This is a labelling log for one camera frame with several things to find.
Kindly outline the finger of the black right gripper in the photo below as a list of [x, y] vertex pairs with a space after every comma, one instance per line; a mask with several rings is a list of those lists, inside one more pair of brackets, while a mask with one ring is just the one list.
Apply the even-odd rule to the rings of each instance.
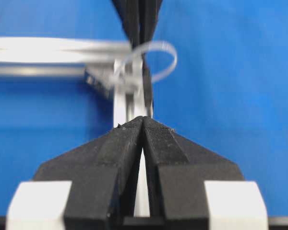
[[141, 1], [141, 44], [152, 40], [162, 0]]
[[140, 44], [139, 1], [112, 0], [132, 48]]

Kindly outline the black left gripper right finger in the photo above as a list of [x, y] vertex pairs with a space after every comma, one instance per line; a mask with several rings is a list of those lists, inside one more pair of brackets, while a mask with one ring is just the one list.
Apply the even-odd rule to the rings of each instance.
[[151, 216], [167, 230], [207, 230], [204, 181], [242, 181], [239, 167], [149, 117], [142, 137]]

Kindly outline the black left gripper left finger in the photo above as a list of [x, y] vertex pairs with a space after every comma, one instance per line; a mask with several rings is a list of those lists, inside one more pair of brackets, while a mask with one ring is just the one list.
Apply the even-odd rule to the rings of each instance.
[[42, 163], [34, 181], [71, 181], [68, 230], [111, 230], [134, 213], [142, 152], [141, 116]]

